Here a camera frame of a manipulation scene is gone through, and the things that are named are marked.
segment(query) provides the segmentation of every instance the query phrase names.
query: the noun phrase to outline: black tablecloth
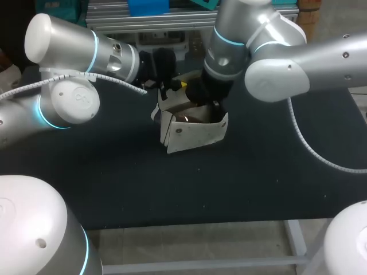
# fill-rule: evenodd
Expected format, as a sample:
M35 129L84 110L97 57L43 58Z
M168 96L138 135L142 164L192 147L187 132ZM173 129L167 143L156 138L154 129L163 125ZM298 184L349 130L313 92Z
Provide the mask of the black tablecloth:
M35 68L24 81L37 81ZM217 144L168 155L142 97L97 81L97 116L41 133L0 152L0 174L38 177L63 196L86 229L332 217L367 199L367 175L313 157L286 101L263 103L239 81L225 102L229 125ZM294 98L299 127L326 159L367 168L367 127L347 90Z

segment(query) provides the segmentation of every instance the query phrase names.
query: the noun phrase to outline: cable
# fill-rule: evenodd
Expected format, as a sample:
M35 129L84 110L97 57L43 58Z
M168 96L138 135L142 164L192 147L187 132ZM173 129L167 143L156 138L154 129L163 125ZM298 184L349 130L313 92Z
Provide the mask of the cable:
M110 76L105 76L103 74L73 72L73 74L62 74L61 76L56 76L56 77L53 77L53 78L49 78L49 79L46 79L46 80L42 80L42 81L39 81L39 82L36 82L36 83L33 83L33 84L25 85L25 86L10 90L8 92L5 92L5 93L1 94L0 95L0 100L3 100L3 99L5 99L9 96L16 95L17 93L21 93L21 92L24 92L24 91L28 91L28 90L31 90L31 89L34 89L34 88L41 87L43 85L46 85L46 84L49 84L49 83L52 83L52 82L55 82L55 81L59 81L59 80L63 80L63 79L66 79L66 78L71 78L71 77L77 77L77 76L96 77L96 78L99 78L99 79L103 79L103 80L107 80L107 81L110 81L110 82L113 82L113 83L117 83L117 84L120 84L122 86L125 86L128 89L133 90L134 92L139 93L140 95L145 95L147 93L146 90L137 88L137 87L135 87L135 86L133 86L129 83L126 83L125 81L122 81L122 80L119 80L117 78L113 78L113 77L110 77Z
M322 156L320 156L318 153L316 153L311 146L309 146L309 144L306 142L306 140L304 139L302 133L300 132L300 129L298 127L297 121L296 121L296 117L294 115L294 110L293 110L293 106L292 106L292 100L291 98L288 98L288 107L289 107L289 111L291 114L291 119L292 119L292 123L293 126L297 132L297 135L299 137L299 139L301 140L302 144L306 147L306 149L314 156L316 157L318 160L324 162L324 164L335 168L337 170L343 171L343 172L347 172L347 173L352 173L352 174L367 174L367 169L351 169L351 168L346 168L346 167L342 167L339 166L335 163L332 163L330 161L328 161L327 159L323 158Z

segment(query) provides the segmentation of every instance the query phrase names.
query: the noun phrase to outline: metal table frame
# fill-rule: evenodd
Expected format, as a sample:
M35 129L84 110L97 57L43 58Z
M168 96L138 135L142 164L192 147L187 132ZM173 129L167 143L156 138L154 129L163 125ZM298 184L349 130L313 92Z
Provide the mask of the metal table frame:
M104 34L201 30L215 24L218 10L201 9L182 0L170 3L169 13L131 17L127 0L90 0L85 21L89 28ZM274 8L294 22L297 19L297 5L275 5Z
M244 268L255 266L296 265L297 275L314 275L324 260L323 239L331 219L320 229L310 249L307 250L302 230L298 220L284 221L292 256L268 258L244 258L235 260L205 260L205 261L180 261L157 262L149 264L105 265L103 274L125 274L140 272L159 272L173 270L218 269L218 268Z

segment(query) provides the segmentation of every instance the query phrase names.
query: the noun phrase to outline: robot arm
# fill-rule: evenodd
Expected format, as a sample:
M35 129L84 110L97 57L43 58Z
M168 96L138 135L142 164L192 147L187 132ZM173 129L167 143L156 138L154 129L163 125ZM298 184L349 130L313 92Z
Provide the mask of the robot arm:
M103 78L114 82L116 78L132 82L140 64L134 47L46 14L37 14L30 22L25 53L40 65L42 80L91 72L108 74L113 78ZM75 75L43 85L38 95L0 101L0 148L36 132L91 120L100 103L90 81Z
M221 100L249 65L246 88L263 101L325 88L358 87L367 84L366 51L365 34L307 45L303 30L275 11L270 0L224 1L205 57L202 82L210 100ZM218 91L213 82L227 83L229 88Z

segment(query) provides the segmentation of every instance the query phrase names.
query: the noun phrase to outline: metal shelf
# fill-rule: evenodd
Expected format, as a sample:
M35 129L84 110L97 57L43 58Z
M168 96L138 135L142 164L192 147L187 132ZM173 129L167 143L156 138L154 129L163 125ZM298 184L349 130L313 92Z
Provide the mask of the metal shelf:
M90 0L85 20L99 33L142 33L211 28L218 13L184 0L170 0L170 7L170 13L131 17L126 0ZM275 9L292 21L299 12L296 5L276 5Z

